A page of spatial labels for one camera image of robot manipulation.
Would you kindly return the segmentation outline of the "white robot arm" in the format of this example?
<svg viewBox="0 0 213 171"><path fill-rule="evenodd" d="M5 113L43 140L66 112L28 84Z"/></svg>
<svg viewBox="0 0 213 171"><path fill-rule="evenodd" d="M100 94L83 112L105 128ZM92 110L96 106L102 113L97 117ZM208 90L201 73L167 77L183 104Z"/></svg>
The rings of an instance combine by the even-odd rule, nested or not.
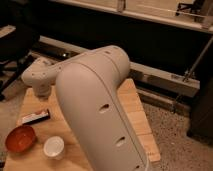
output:
<svg viewBox="0 0 213 171"><path fill-rule="evenodd" d="M56 93L94 171L153 171L117 94L129 71L127 53L109 45L55 64L40 57L23 72L22 80L39 99Z"/></svg>

